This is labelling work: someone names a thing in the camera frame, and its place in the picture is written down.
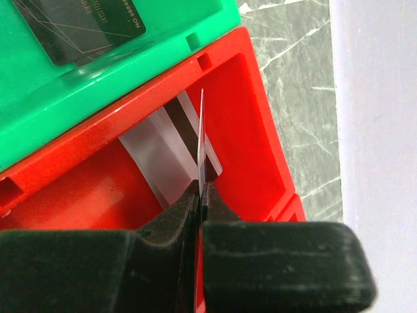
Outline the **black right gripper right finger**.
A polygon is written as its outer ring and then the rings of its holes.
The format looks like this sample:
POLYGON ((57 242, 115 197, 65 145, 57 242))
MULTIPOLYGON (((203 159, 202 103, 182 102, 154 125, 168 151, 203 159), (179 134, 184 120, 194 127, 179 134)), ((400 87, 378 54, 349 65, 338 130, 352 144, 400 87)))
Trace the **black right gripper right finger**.
POLYGON ((377 297, 356 234, 337 222, 246 222, 202 192, 207 312, 361 312, 377 297))

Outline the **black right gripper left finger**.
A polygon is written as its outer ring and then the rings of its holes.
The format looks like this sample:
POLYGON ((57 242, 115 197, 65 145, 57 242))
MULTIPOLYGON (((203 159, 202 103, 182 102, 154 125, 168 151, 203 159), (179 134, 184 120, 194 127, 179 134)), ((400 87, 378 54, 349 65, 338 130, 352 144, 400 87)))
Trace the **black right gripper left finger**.
POLYGON ((1 232, 2 312, 193 312, 199 186, 137 230, 1 232))

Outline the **silver VIP credit card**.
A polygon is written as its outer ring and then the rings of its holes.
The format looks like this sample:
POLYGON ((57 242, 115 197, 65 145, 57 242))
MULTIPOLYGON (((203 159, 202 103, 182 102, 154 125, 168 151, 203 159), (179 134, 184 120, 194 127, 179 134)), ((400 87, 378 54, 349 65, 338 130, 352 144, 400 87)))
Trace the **silver VIP credit card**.
POLYGON ((204 120, 204 89, 201 90, 199 109, 199 133, 197 143, 197 169, 199 185, 199 205, 197 212, 197 237, 195 246, 195 287, 194 287, 194 312, 205 312, 204 300, 202 300, 202 222, 203 222, 203 189, 207 180, 206 152, 205 152, 205 120, 204 120))

